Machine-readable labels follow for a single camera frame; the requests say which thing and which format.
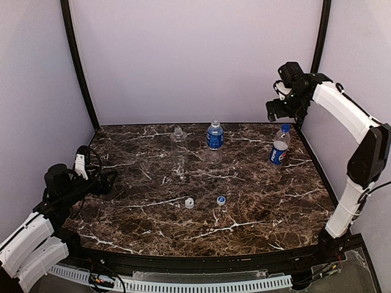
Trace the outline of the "pepsi label bottle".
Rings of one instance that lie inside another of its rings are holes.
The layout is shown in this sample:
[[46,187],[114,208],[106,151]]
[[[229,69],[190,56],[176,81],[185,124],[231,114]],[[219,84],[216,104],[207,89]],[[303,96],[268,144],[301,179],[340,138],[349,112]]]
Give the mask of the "pepsi label bottle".
[[290,131],[288,133],[284,133],[281,131],[281,128],[274,136],[272,150],[269,154],[269,162],[277,170],[279,170],[282,166],[283,160],[290,145],[290,140]]

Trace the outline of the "blue label water bottle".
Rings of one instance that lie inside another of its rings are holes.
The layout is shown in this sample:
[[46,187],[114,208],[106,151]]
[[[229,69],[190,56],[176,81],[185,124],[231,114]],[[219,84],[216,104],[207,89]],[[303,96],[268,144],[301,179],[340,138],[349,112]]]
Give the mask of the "blue label water bottle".
[[212,119],[207,129],[208,162],[218,164],[222,160],[222,147],[224,144],[224,130],[217,118]]

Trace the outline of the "clear unlabeled plastic bottle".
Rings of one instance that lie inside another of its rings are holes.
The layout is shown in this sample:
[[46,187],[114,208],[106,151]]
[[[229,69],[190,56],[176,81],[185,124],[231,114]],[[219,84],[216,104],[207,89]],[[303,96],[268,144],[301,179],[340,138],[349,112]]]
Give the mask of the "clear unlabeled plastic bottle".
[[176,126],[170,135],[173,170],[180,177],[184,177],[188,161],[188,136],[179,126]]

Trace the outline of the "white clear bottle cap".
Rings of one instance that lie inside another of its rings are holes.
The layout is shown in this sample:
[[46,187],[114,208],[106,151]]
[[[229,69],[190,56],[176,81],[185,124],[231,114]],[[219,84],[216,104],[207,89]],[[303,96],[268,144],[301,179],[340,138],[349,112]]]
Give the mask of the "white clear bottle cap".
[[192,209],[195,206],[194,199],[189,197],[185,199],[185,208],[186,209]]

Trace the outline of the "white blue bottle cap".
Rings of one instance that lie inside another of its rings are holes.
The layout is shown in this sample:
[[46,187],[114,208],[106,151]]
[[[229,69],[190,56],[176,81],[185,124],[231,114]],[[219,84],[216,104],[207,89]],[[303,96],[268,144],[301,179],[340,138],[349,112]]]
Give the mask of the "white blue bottle cap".
[[217,204],[222,206],[226,204],[226,198],[224,196],[219,196],[216,200]]

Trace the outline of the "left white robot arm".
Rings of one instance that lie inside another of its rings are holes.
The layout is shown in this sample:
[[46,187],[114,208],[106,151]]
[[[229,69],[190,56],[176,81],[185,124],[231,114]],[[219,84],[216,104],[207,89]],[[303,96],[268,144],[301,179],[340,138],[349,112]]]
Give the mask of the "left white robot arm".
[[72,207],[86,195],[111,192],[117,171],[102,173],[89,167],[77,174],[64,164],[51,166],[44,180],[42,201],[24,223],[1,243],[1,289],[29,292],[53,266],[69,256],[80,257],[81,238],[63,227],[73,217]]

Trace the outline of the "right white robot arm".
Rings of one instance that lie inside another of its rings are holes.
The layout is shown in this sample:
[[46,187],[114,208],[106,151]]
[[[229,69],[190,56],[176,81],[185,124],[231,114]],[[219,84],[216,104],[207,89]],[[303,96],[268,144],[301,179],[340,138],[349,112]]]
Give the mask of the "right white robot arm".
[[293,118],[303,121],[311,103],[328,111],[357,144],[348,161],[347,182],[342,197],[325,231],[333,239],[342,237],[360,216],[385,169],[390,152],[390,125],[382,123],[360,107],[339,82],[322,73],[305,73],[297,62],[277,70],[273,87],[278,97],[266,103],[268,120]]

